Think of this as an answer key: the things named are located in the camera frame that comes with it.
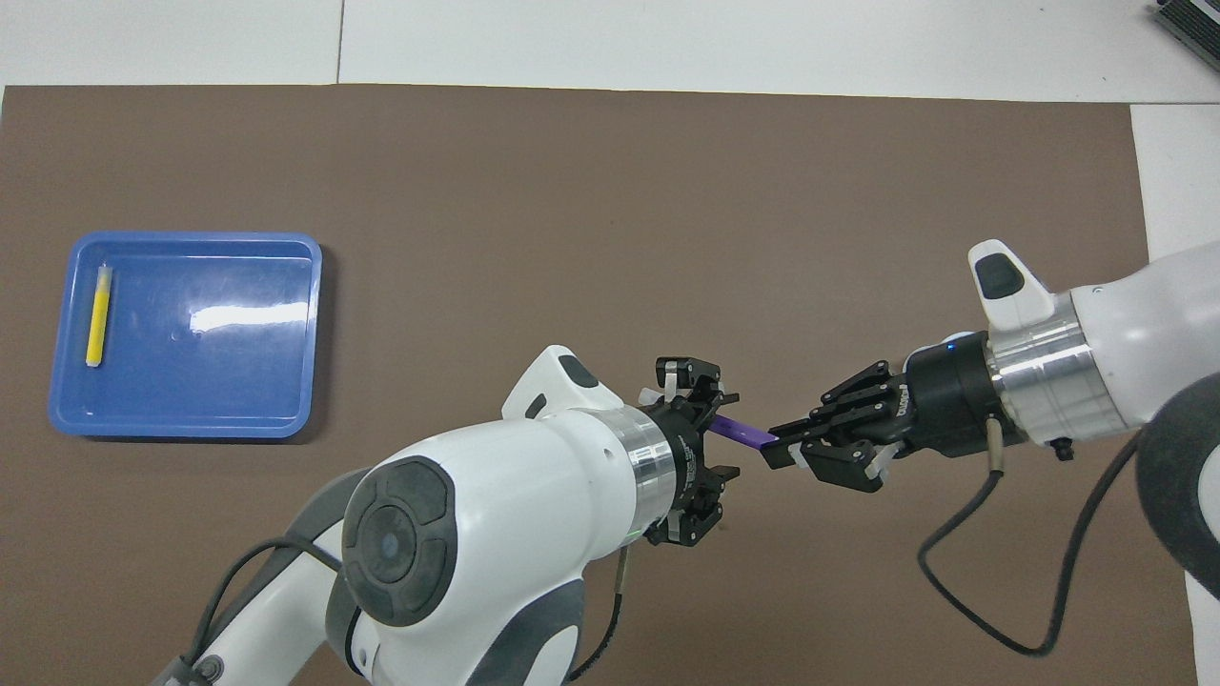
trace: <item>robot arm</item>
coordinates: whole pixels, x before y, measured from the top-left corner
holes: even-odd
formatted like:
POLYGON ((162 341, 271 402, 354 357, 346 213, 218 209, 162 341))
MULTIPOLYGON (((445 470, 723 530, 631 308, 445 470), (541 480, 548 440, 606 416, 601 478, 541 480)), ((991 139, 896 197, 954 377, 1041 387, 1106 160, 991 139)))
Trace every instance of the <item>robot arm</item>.
POLYGON ((798 464, 874 492, 892 460, 914 450, 986 449, 988 419, 1004 444, 1031 441, 1059 459, 1071 459, 1074 441, 1152 422, 1137 463, 1144 511, 1220 597, 1220 516, 1199 496, 1209 458, 1220 469, 1220 243, 1059 294, 999 240, 976 245, 970 265, 989 331, 916 350, 897 372, 876 363, 832 388, 808 417, 770 430, 770 466, 798 464))
POLYGON ((694 546, 736 468, 703 437, 720 369, 658 360, 630 406, 566 348, 521 377, 501 420, 415 443, 318 492, 278 549, 154 686, 288 684, 323 641, 372 684, 560 684, 584 566, 630 546, 694 546), (342 559, 338 571, 327 558, 342 559))

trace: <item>yellow object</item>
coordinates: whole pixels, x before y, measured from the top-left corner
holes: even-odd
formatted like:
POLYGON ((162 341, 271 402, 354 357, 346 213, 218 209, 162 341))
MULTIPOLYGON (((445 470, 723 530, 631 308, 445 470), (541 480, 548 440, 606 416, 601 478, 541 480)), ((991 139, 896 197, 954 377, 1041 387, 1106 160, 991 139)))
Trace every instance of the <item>yellow object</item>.
POLYGON ((98 289, 93 292, 93 319, 89 321, 89 344, 84 352, 84 364, 95 367, 101 364, 101 347, 106 339, 106 312, 110 311, 110 278, 113 270, 98 267, 98 289))

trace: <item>blue tray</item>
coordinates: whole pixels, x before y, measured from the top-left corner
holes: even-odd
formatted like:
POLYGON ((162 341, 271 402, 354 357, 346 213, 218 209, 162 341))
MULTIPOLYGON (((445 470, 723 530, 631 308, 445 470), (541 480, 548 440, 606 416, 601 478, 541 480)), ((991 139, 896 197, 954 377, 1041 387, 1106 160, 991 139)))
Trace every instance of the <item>blue tray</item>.
POLYGON ((72 249, 48 414, 65 433, 285 438, 309 419, 322 250, 300 233, 115 231, 72 249), (101 365, 85 365, 98 269, 101 365))

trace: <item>brown mat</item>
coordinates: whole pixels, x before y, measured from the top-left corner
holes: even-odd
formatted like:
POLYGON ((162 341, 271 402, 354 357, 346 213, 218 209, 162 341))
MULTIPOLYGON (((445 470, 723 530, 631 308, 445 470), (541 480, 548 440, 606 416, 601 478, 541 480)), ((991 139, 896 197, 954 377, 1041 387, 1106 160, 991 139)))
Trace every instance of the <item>brown mat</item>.
MULTIPOLYGON (((761 426, 864 365, 983 326, 965 253, 1054 289, 1146 260, 1127 109, 417 87, 10 87, 0 125, 2 684, 144 684, 228 563, 333 475, 494 419, 548 343, 633 398, 720 364, 761 426), (292 444, 95 442, 46 394, 66 256, 102 228, 300 231, 326 248, 314 417, 292 444)), ((933 564, 1027 642, 1115 441, 1010 459, 933 564)), ((1182 574, 1131 475, 1089 532, 1060 648, 1010 654, 920 576, 985 476, 917 454, 866 496, 743 475, 694 549, 640 546, 595 684, 1191 684, 1182 574)), ((584 649, 612 560, 589 569, 584 649)), ((299 684, 356 684, 323 648, 299 684)))

